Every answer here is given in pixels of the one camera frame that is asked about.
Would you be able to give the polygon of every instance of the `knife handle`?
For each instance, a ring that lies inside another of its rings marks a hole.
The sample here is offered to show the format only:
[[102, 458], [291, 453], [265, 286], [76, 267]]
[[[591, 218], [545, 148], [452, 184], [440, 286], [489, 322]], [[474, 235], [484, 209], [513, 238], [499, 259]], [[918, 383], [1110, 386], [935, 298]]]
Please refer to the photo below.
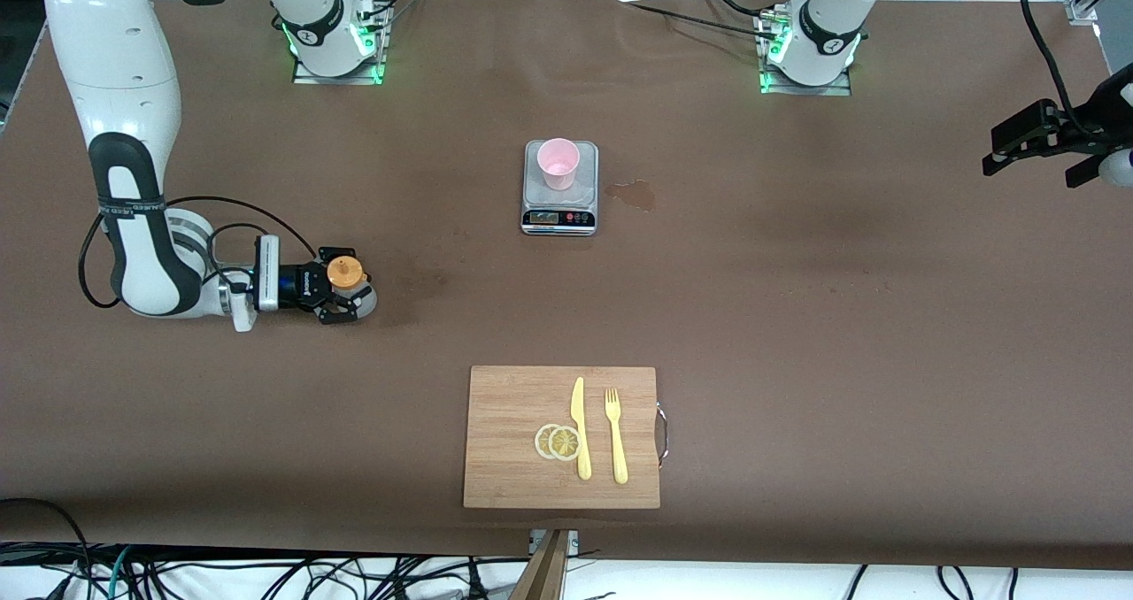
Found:
[[590, 447], [586, 444], [586, 431], [578, 431], [578, 478], [590, 480], [593, 471], [590, 469]]
[[625, 451], [622, 449], [622, 429], [616, 421], [610, 423], [614, 437], [614, 482], [623, 486], [630, 480], [625, 466]]

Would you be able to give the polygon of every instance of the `white floor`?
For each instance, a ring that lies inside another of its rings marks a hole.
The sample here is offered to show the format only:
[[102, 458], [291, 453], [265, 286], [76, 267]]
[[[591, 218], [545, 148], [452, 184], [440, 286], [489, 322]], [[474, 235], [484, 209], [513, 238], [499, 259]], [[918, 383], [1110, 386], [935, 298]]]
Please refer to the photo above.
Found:
[[[429, 560], [420, 572], [460, 564], [460, 558]], [[338, 560], [315, 568], [315, 575]], [[389, 572], [392, 560], [364, 560], [366, 573]], [[487, 589], [514, 583], [521, 564], [485, 565], [480, 575]], [[564, 600], [589, 600], [614, 592], [612, 600], [736, 599], [736, 600], [844, 600], [857, 565], [769, 565], [717, 563], [664, 563], [631, 560], [574, 560], [566, 576]], [[165, 584], [186, 600], [255, 600], [279, 577], [279, 569], [239, 572], [180, 568], [162, 576]], [[965, 567], [974, 600], [1007, 598], [1008, 569]], [[455, 573], [465, 575], [466, 569]], [[63, 573], [39, 567], [0, 567], [0, 600], [43, 598], [65, 577]], [[357, 577], [341, 575], [360, 594]], [[946, 578], [963, 599], [963, 588], [951, 572]], [[309, 577], [296, 575], [279, 594], [280, 600], [298, 600]], [[374, 583], [369, 584], [373, 591]], [[425, 582], [409, 588], [412, 600], [445, 595], [449, 590], [467, 589], [455, 580]], [[125, 598], [119, 588], [119, 598]], [[85, 598], [85, 585], [73, 583], [66, 600]], [[353, 592], [337, 584], [316, 589], [312, 600], [353, 600]], [[936, 578], [934, 567], [869, 567], [855, 600], [940, 599], [948, 600]], [[1017, 600], [1127, 600], [1133, 598], [1133, 572], [1023, 569], [1015, 592]]]

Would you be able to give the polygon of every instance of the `fork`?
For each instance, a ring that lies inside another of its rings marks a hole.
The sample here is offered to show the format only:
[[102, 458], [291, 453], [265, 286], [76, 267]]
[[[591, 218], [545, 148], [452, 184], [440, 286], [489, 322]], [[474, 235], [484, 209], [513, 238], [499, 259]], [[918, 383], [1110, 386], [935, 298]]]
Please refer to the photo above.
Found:
[[606, 419], [610, 419], [611, 436], [614, 439], [614, 482], [623, 486], [630, 480], [625, 468], [625, 451], [622, 449], [622, 430], [617, 422], [622, 420], [622, 403], [617, 401], [617, 391], [606, 391]]

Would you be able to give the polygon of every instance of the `teal cable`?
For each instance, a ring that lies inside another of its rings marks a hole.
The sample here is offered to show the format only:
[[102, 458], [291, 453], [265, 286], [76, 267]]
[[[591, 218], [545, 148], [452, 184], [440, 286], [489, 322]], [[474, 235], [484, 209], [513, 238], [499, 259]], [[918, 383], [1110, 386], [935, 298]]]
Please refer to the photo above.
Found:
[[134, 546], [127, 545], [121, 551], [118, 552], [118, 558], [114, 559], [114, 567], [110, 569], [110, 584], [107, 586], [107, 597], [109, 597], [110, 600], [113, 600], [114, 598], [114, 588], [118, 586], [118, 572], [122, 569], [122, 560], [126, 559], [126, 552], [130, 550], [130, 547]]

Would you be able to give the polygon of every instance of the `orange lid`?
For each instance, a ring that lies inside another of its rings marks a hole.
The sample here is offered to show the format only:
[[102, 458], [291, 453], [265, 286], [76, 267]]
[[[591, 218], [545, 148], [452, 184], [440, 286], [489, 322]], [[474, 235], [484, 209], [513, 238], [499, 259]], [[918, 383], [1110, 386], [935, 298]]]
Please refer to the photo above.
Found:
[[331, 264], [326, 266], [326, 277], [335, 289], [350, 290], [360, 284], [366, 274], [361, 269], [361, 263], [355, 257], [342, 256], [332, 258]]

